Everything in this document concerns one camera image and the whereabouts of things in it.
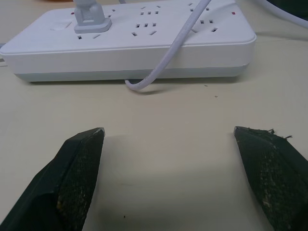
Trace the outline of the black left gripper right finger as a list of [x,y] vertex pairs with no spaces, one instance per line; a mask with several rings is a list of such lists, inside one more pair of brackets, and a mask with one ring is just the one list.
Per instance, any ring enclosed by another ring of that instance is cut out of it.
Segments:
[[276,231],[308,229],[308,161],[273,129],[236,126],[250,188]]

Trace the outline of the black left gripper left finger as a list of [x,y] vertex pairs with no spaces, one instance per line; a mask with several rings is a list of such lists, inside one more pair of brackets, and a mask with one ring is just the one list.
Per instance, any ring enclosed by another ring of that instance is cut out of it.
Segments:
[[67,139],[31,180],[0,225],[2,231],[80,231],[99,172],[104,128]]

